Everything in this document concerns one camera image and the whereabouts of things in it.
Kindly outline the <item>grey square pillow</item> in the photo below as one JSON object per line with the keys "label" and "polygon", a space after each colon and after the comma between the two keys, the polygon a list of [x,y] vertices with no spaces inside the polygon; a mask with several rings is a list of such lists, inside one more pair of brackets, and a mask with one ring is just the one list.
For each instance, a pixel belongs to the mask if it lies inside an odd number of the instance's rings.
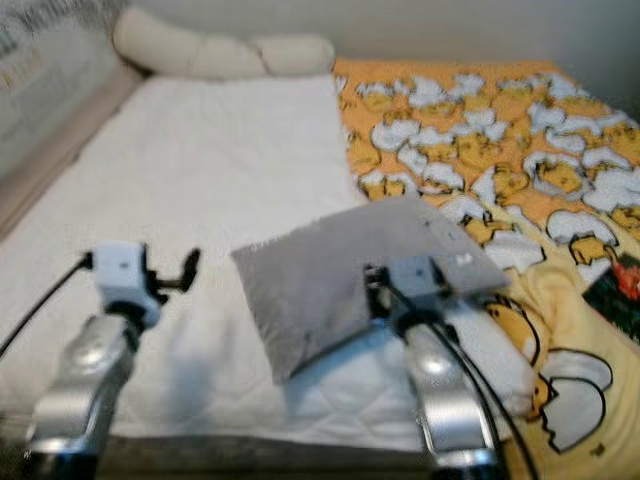
{"label": "grey square pillow", "polygon": [[370,328],[367,268],[428,257],[462,297],[509,284],[456,220],[412,196],[335,212],[230,257],[278,385]]}

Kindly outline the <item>yellow egg cartoon blanket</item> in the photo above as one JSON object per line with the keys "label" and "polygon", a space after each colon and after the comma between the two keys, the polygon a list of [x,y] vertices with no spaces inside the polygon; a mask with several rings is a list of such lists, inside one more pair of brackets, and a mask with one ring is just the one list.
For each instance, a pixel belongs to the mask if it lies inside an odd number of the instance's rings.
{"label": "yellow egg cartoon blanket", "polygon": [[513,476],[640,480],[640,346],[582,294],[640,259],[640,122],[548,61],[340,59],[348,160],[370,200],[417,195],[511,279],[485,320],[532,369]]}

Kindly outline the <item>white quilted mattress pad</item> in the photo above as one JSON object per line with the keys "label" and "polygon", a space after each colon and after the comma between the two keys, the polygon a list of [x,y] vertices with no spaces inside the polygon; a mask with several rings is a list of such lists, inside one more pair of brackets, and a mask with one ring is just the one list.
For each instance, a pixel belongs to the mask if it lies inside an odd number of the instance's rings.
{"label": "white quilted mattress pad", "polygon": [[175,294],[120,393],[114,436],[257,436],[420,452],[402,344],[375,332],[275,384],[230,252],[364,204],[330,76],[212,83],[152,78],[1,242],[3,411],[23,415],[99,311],[93,278],[65,273],[109,241],[146,243]]}

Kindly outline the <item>grey bed mattress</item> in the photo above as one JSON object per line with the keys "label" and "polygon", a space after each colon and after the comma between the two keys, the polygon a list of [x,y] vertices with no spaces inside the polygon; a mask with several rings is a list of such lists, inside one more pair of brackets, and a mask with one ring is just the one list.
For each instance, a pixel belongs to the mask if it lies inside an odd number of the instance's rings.
{"label": "grey bed mattress", "polygon": [[422,453],[256,436],[113,436],[97,456],[29,453],[28,422],[3,419],[1,480],[428,480]]}

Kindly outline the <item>cream long bolster pillow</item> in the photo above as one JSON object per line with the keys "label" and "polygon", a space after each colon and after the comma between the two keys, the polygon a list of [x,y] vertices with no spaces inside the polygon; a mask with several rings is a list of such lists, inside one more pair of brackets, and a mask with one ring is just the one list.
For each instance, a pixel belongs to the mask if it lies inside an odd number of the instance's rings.
{"label": "cream long bolster pillow", "polygon": [[156,76],[202,81],[321,76],[337,63],[337,47],[321,35],[241,37],[179,27],[128,6],[111,32],[116,52]]}

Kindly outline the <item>printed grey headboard panel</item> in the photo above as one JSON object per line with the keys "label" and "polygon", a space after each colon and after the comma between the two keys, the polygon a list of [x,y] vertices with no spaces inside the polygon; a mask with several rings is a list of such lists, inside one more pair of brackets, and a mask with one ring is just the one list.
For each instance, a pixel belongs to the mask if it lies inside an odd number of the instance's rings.
{"label": "printed grey headboard panel", "polygon": [[120,68],[111,36],[128,1],[0,1],[3,177]]}

